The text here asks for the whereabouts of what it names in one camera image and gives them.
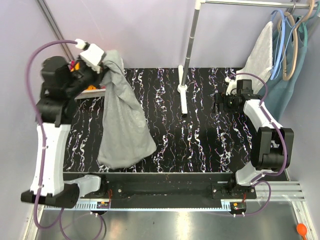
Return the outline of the grey t shirt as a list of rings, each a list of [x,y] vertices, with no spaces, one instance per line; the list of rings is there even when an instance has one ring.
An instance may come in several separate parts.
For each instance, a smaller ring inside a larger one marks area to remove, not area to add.
[[[125,77],[119,52],[107,51],[102,63],[108,71],[100,83],[105,94],[97,161],[112,170],[129,168],[152,155],[157,146],[145,112]]]

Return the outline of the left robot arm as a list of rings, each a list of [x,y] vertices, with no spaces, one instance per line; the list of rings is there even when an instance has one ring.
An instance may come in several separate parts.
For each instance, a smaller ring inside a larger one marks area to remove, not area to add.
[[[37,125],[38,152],[30,189],[21,193],[25,203],[72,209],[80,197],[99,191],[101,178],[85,175],[64,180],[66,142],[76,110],[75,98],[104,73],[96,73],[82,59],[71,66],[64,57],[53,56],[42,63],[40,99],[36,104],[41,123]]]

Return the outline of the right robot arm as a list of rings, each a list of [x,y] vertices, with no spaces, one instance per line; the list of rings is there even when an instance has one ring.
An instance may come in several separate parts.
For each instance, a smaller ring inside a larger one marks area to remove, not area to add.
[[[283,127],[267,110],[264,98],[254,93],[252,80],[230,79],[225,92],[214,95],[214,112],[243,113],[256,131],[250,162],[232,174],[221,191],[233,198],[249,192],[265,176],[278,176],[291,162],[294,132]]]

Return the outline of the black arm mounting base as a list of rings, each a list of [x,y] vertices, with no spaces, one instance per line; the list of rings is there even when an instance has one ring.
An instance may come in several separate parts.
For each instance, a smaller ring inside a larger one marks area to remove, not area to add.
[[[232,173],[101,173],[102,191],[90,199],[111,197],[113,210],[217,209],[222,200],[255,200],[256,190],[236,186]]]

